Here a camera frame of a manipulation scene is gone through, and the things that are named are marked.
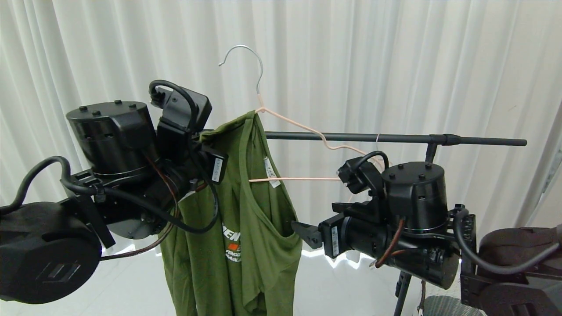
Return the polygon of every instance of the metal hook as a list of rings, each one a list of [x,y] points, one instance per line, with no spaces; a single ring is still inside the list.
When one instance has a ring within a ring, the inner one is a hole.
[[[259,79],[257,80],[257,83],[256,83],[256,92],[257,92],[257,94],[260,94],[260,80],[261,80],[261,76],[264,75],[264,63],[261,62],[261,57],[260,57],[260,55],[258,55],[255,51],[253,51],[252,48],[247,47],[246,45],[236,45],[236,46],[233,46],[231,49],[228,50],[228,52],[226,52],[226,55],[224,56],[224,61],[219,64],[219,67],[222,66],[222,65],[226,62],[226,58],[228,57],[228,54],[230,54],[230,51],[233,50],[233,49],[235,49],[235,48],[237,48],[237,47],[242,47],[242,48],[245,48],[245,49],[250,50],[254,55],[256,55],[257,60],[259,60],[259,62],[260,62],[260,69],[261,69],[261,71],[260,71],[260,77],[259,77]]]

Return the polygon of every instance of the clothing rack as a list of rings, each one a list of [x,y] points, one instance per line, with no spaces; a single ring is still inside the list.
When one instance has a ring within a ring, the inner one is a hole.
[[[293,141],[321,141],[320,136],[308,132],[265,132],[267,139],[286,139]],[[328,141],[344,142],[380,142],[380,143],[421,143],[427,144],[425,161],[433,162],[437,152],[437,146],[452,146],[459,144],[471,145],[499,145],[499,146],[526,146],[526,139],[514,138],[486,138],[486,137],[462,137],[453,134],[430,134],[430,135],[399,135],[399,134],[353,134],[353,133],[323,133]],[[394,316],[400,316],[406,301],[406,294],[410,286],[412,275],[400,272],[396,283],[396,307]]]

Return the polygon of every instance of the clothes hanger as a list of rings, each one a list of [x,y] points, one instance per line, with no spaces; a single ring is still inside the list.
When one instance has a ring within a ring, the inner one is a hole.
[[[257,83],[256,83],[256,94],[257,94],[257,98],[258,98],[258,100],[259,100],[259,102],[260,102],[260,107],[256,109],[256,113],[267,112],[267,113],[269,113],[269,114],[275,116],[276,118],[282,119],[282,120],[284,120],[284,121],[286,121],[286,122],[288,122],[288,123],[290,123],[290,124],[292,124],[292,125],[294,125],[294,126],[300,127],[300,128],[302,128],[302,129],[304,129],[304,130],[308,130],[309,132],[312,132],[312,133],[314,133],[314,134],[320,136],[320,138],[322,139],[322,142],[323,142],[324,146],[325,146],[326,148],[330,149],[330,150],[337,150],[337,149],[347,148],[347,149],[354,150],[354,151],[356,151],[356,152],[358,152],[358,153],[360,153],[360,154],[362,154],[362,155],[366,155],[366,152],[364,152],[364,151],[362,151],[362,150],[359,150],[359,149],[357,149],[357,148],[348,146],[348,145],[340,145],[340,146],[337,146],[337,147],[332,147],[332,146],[330,146],[330,145],[328,144],[328,141],[326,140],[326,136],[324,136],[324,134],[318,132],[317,130],[315,130],[315,129],[313,129],[313,128],[310,128],[310,127],[305,126],[305,125],[302,125],[302,124],[300,124],[300,123],[298,123],[298,122],[296,122],[296,121],[293,121],[293,120],[291,120],[291,119],[289,119],[289,118],[286,118],[285,116],[283,116],[283,115],[281,115],[281,114],[279,114],[279,113],[276,113],[276,112],[274,112],[274,111],[271,111],[270,109],[268,109],[267,107],[265,107],[265,105],[264,105],[264,100],[262,99],[261,94],[260,94],[260,81],[261,81],[261,77],[264,75],[264,63],[261,61],[260,55],[258,55],[252,48],[250,48],[250,47],[248,47],[248,46],[246,46],[246,45],[235,45],[235,46],[231,47],[231,48],[226,52],[226,55],[224,56],[224,60],[223,60],[221,63],[219,63],[219,67],[226,63],[226,58],[228,58],[228,55],[230,54],[230,52],[231,52],[233,49],[238,48],[238,47],[245,48],[245,49],[251,51],[251,52],[257,57],[257,60],[260,62],[260,77],[258,78]],[[379,166],[379,169],[383,169],[383,166],[382,166],[381,162],[380,162],[379,160],[377,160],[376,157],[373,157],[373,160],[374,160],[375,163]],[[266,181],[272,181],[272,180],[321,180],[321,181],[340,181],[339,178],[301,178],[301,177],[295,178],[295,177],[278,177],[278,178],[250,179],[250,182],[266,182]]]

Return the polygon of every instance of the tiled floor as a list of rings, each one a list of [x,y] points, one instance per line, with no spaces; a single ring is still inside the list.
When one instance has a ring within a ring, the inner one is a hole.
[[[304,252],[294,300],[295,316],[392,315],[398,271],[370,269],[360,264],[327,260],[321,253]],[[420,286],[412,282],[404,311],[413,311]],[[94,276],[73,294],[44,305],[1,302],[1,316],[172,316],[161,257],[155,251],[100,263]]]

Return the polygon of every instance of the green t-shirt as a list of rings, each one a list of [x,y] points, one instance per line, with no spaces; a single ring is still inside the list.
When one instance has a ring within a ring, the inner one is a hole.
[[[302,241],[291,229],[297,220],[281,182],[249,179],[279,174],[260,118],[253,111],[201,141],[229,155],[216,186],[220,220],[205,234],[173,228],[161,244],[165,275],[178,316],[292,315],[294,280]],[[214,210],[209,188],[180,203],[183,221],[206,225]]]

